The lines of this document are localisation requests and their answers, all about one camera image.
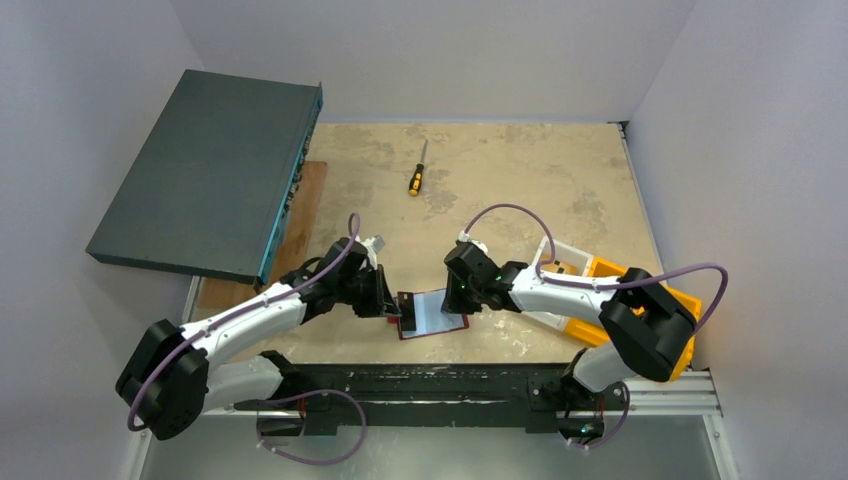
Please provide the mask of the red card holder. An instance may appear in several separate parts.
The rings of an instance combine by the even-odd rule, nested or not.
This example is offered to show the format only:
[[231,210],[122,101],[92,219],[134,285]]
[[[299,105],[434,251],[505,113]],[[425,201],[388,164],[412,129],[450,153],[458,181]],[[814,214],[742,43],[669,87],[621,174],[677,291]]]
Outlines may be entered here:
[[388,318],[388,323],[396,327],[400,340],[411,340],[469,328],[466,315],[448,314],[441,311],[445,289],[412,293],[415,295],[417,330],[415,332],[401,332],[397,324],[398,316]]

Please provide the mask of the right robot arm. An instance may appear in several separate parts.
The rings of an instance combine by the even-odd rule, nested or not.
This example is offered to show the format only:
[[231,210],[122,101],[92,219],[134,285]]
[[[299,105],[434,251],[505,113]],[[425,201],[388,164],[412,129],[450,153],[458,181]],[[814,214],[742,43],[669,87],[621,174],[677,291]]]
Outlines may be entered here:
[[477,241],[457,242],[444,264],[449,313],[544,312],[591,321],[606,332],[607,341],[576,354],[561,377],[563,397],[576,407],[631,377],[669,381],[696,327],[693,314],[640,268],[579,277],[525,262],[497,265]]

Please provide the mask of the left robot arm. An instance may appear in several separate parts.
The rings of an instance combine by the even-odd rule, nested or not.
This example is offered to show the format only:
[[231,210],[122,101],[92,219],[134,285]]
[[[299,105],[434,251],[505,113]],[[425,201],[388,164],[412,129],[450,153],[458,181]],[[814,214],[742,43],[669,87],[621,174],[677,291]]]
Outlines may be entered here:
[[185,431],[201,413],[244,401],[284,409],[297,399],[298,382],[272,353],[230,360],[262,339],[350,306],[360,318],[397,316],[377,261],[380,236],[343,237],[320,259],[318,271],[289,272],[266,291],[204,320],[177,326],[160,320],[144,332],[116,382],[129,406],[127,426],[159,440]]

